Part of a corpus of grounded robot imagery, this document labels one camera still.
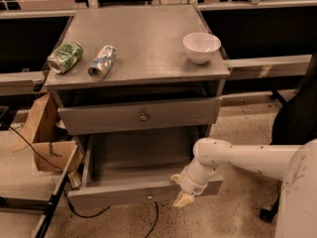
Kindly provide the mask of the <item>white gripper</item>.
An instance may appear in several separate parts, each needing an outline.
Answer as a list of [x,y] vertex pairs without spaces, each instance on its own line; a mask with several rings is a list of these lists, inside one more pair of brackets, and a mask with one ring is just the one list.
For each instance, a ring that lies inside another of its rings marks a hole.
[[194,201],[194,196],[200,195],[207,187],[210,180],[217,173],[216,166],[201,164],[193,159],[182,172],[172,175],[170,180],[180,185],[181,192],[173,203],[174,207],[183,207]]

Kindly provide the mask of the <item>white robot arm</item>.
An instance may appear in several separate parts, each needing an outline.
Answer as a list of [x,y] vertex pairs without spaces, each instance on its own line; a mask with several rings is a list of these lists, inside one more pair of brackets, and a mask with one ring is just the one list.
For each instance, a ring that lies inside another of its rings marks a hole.
[[304,145],[233,145],[202,138],[194,158],[171,179],[180,186],[174,206],[183,207],[228,164],[282,181],[274,238],[317,238],[317,140]]

